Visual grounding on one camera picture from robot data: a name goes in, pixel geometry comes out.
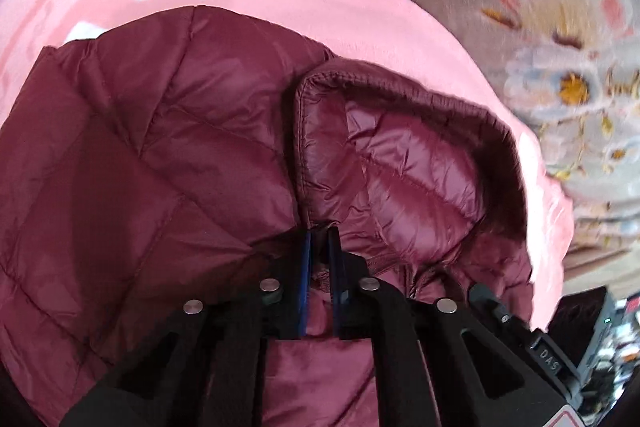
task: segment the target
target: silver bolt head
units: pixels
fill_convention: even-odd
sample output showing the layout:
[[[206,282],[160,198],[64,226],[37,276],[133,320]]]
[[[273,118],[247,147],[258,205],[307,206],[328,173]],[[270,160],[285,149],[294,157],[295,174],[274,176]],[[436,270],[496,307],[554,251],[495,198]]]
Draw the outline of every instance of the silver bolt head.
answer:
[[[458,309],[458,305],[451,299],[440,299],[436,303],[436,308],[442,313],[454,313]]]
[[[278,281],[277,279],[262,279],[260,281],[260,289],[263,292],[267,292],[267,293],[271,293],[274,291],[277,291],[277,289],[280,288],[280,281]]]
[[[374,292],[380,288],[380,281],[373,277],[363,277],[358,284],[366,292]]]
[[[198,301],[197,299],[191,299],[184,303],[182,309],[187,315],[196,315],[204,309],[204,304],[202,304],[202,301]]]

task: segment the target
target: flower print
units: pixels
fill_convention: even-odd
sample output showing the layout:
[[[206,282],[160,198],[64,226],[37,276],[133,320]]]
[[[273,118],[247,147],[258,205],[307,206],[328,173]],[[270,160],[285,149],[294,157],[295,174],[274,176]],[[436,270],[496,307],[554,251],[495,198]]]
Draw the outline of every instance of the flower print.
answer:
[[[502,10],[485,16],[529,33],[540,42],[576,50],[606,48],[633,34],[631,0],[499,0]]]
[[[603,152],[603,161],[611,166],[636,163],[640,160],[640,136],[611,143]]]
[[[600,77],[604,79],[604,93],[610,101],[609,113],[631,132],[640,132],[639,58],[640,54],[635,60],[626,60],[619,55],[621,64],[606,69],[606,64],[599,66]]]
[[[577,118],[606,107],[597,67],[588,60],[565,62],[543,48],[526,48],[506,71],[504,100],[531,123]]]

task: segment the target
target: pink fabric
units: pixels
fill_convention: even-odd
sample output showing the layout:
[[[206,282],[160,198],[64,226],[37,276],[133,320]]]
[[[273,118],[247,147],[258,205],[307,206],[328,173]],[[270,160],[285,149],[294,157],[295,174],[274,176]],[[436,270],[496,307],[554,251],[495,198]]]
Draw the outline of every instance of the pink fabric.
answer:
[[[559,184],[545,176],[531,131],[498,101],[456,39],[409,0],[0,0],[0,121],[43,46],[95,37],[158,10],[191,4],[220,6],[286,26],[339,55],[375,62],[428,89],[493,111],[518,144],[535,285],[532,325],[546,327],[561,295],[561,261],[573,233],[571,203]]]

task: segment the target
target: maroon puffer jacket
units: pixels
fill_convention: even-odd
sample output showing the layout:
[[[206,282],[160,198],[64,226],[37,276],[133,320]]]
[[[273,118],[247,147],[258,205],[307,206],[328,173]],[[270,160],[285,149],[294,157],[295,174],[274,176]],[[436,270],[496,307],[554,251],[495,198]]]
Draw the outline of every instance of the maroon puffer jacket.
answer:
[[[46,48],[0,131],[0,356],[57,425],[187,299],[255,284],[286,232],[347,250],[431,301],[488,284],[531,312],[508,129],[270,23],[210,7]],[[375,425],[370,345],[273,343],[267,426]]]

